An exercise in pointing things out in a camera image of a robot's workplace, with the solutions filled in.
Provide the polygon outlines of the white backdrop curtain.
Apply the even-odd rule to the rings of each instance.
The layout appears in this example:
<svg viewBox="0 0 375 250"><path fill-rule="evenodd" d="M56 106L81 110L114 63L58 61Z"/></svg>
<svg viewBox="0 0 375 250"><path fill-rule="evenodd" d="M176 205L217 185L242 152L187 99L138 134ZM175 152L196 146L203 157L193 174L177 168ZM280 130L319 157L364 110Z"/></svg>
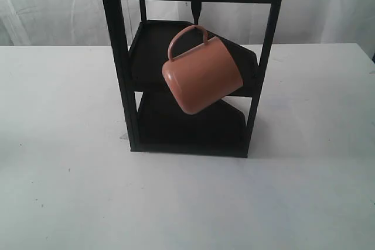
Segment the white backdrop curtain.
<svg viewBox="0 0 375 250"><path fill-rule="evenodd" d="M259 44L270 7L205 3L200 24ZM357 43L374 50L374 0L282 0L275 43ZM2 45L107 45L102 0L1 0Z"/></svg>

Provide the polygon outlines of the black two-tier shelf rack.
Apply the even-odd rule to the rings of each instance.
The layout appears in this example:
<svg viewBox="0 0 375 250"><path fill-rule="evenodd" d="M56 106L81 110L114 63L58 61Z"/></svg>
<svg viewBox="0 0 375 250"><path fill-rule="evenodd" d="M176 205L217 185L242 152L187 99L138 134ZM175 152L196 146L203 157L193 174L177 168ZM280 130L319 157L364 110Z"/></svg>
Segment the black two-tier shelf rack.
<svg viewBox="0 0 375 250"><path fill-rule="evenodd" d="M194 22L150 20L146 1L103 0L131 150L246 157L282 0L202 0L271 8L260 57L207 30L209 39L218 37L228 49L243 86L194 115L182 111L162 75L171 40ZM202 32L193 29L172 54L202 43Z"/></svg>

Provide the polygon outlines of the terracotta pink mug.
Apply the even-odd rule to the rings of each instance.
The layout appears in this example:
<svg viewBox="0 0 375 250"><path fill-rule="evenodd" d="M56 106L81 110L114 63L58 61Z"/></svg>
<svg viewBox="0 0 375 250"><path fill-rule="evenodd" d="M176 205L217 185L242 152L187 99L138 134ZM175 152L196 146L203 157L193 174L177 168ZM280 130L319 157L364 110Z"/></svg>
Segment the terracotta pink mug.
<svg viewBox="0 0 375 250"><path fill-rule="evenodd" d="M180 37L193 29L202 32L203 43L173 56ZM162 75L182 111L189 115L197 114L243 86L240 71L224 43L216 36L209 39L207 30L199 25L182 29L171 40Z"/></svg>

